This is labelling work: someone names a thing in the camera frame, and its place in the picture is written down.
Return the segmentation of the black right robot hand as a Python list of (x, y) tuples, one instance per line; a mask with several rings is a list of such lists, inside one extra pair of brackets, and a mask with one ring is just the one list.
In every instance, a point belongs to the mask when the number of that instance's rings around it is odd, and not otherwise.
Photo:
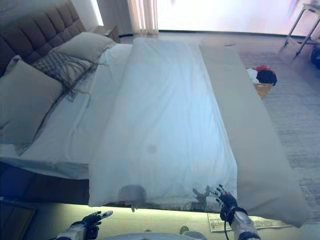
[(221, 207), (220, 218), (225, 222), (230, 222), (234, 215), (233, 209), (238, 207), (237, 200), (221, 184), (218, 185), (214, 194), (216, 195), (216, 201)]

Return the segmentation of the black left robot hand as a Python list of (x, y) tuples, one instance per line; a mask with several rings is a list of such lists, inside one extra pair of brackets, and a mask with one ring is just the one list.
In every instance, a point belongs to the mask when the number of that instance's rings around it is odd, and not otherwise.
[(85, 230), (85, 239), (86, 240), (95, 240), (98, 237), (99, 225), (101, 220), (110, 217), (113, 214), (113, 211), (96, 211), (92, 214), (87, 215), (82, 219), (86, 230)]

